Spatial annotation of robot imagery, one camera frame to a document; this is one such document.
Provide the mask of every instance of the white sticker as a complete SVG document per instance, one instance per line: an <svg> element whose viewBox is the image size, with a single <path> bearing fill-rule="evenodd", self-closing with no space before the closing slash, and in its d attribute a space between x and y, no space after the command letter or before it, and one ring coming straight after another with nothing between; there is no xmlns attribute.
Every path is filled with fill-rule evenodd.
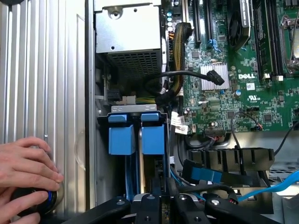
<svg viewBox="0 0 299 224"><path fill-rule="evenodd" d="M187 125L177 126L175 133L187 135L188 134L188 126Z"/></svg>
<svg viewBox="0 0 299 224"><path fill-rule="evenodd" d="M178 113L171 112L171 125L173 126L181 126L185 124L184 116L178 116Z"/></svg>
<svg viewBox="0 0 299 224"><path fill-rule="evenodd" d="M176 126L178 120L178 113L177 112L171 112L171 125Z"/></svg>
<svg viewBox="0 0 299 224"><path fill-rule="evenodd" d="M249 90L256 90L256 86L254 83L246 83L246 89Z"/></svg>

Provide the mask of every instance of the blue latch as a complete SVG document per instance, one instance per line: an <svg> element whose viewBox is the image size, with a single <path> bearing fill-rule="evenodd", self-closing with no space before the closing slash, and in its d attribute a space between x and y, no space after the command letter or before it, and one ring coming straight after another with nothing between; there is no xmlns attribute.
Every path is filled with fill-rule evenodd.
<svg viewBox="0 0 299 224"><path fill-rule="evenodd" d="M126 114L114 114L108 117L109 123L126 123L127 115Z"/></svg>
<svg viewBox="0 0 299 224"><path fill-rule="evenodd" d="M164 125L142 127L142 153L144 155L164 155Z"/></svg>
<svg viewBox="0 0 299 224"><path fill-rule="evenodd" d="M141 121L159 121L158 113L144 113L141 115Z"/></svg>
<svg viewBox="0 0 299 224"><path fill-rule="evenodd" d="M109 128L109 154L131 155L135 152L135 150L133 125L130 127Z"/></svg>

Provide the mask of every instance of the human hand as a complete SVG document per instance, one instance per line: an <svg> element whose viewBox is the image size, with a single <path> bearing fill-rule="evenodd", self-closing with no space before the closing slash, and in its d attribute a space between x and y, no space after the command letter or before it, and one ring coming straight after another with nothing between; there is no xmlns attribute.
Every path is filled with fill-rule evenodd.
<svg viewBox="0 0 299 224"><path fill-rule="evenodd" d="M63 176L47 155L49 152L49 145L35 137L0 145L0 194L7 187L57 191Z"/></svg>
<svg viewBox="0 0 299 224"><path fill-rule="evenodd" d="M14 187L7 188L0 195L0 224L9 224L10 219L21 211L34 205L41 204L48 198L48 193L46 191L37 191L9 202L14 190ZM39 224L40 219L40 215L34 213L20 218L13 222L13 224Z"/></svg>

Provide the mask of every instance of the metal frame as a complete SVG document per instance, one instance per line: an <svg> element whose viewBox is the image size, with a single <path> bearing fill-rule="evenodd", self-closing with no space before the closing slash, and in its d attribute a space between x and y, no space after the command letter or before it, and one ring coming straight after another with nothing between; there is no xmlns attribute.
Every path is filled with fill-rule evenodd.
<svg viewBox="0 0 299 224"><path fill-rule="evenodd" d="M47 141L64 174L57 216L75 216L85 211L84 0L24 0L1 10L0 143Z"/></svg>

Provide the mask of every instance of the capacitor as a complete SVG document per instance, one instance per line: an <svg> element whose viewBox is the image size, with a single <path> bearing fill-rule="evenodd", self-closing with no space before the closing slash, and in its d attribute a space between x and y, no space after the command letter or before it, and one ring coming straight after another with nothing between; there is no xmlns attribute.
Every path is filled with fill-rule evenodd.
<svg viewBox="0 0 299 224"><path fill-rule="evenodd" d="M234 93L234 96L236 98L239 98L241 96L241 90L236 90L235 93Z"/></svg>
<svg viewBox="0 0 299 224"><path fill-rule="evenodd" d="M266 88L271 88L271 87L272 87L272 82L268 82L268 83L266 83L266 84L265 84L265 87L266 87Z"/></svg>

